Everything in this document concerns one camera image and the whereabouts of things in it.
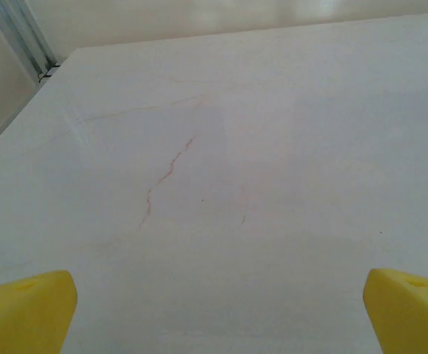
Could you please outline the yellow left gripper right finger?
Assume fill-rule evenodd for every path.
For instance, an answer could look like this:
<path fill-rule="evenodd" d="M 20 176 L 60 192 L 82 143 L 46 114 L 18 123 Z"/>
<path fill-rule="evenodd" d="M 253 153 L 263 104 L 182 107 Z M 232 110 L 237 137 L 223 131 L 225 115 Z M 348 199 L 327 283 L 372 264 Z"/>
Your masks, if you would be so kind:
<path fill-rule="evenodd" d="M 428 278 L 375 268 L 363 302 L 383 354 L 428 354 Z"/>

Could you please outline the aluminium frame post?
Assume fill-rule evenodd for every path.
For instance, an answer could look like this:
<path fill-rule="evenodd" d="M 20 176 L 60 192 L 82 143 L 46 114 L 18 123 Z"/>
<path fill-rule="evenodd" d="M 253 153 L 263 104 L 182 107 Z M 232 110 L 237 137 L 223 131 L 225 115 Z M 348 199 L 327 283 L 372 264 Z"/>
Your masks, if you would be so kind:
<path fill-rule="evenodd" d="M 60 67 L 27 0 L 0 0 L 0 30 L 35 82 L 50 78 Z"/>

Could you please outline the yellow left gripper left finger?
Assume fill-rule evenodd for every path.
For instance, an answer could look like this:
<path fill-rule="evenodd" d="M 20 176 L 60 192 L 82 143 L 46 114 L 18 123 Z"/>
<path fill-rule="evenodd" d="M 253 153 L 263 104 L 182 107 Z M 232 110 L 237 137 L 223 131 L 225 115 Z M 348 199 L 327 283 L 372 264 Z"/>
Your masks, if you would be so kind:
<path fill-rule="evenodd" d="M 65 270 L 0 285 L 0 354 L 60 354 L 76 306 Z"/>

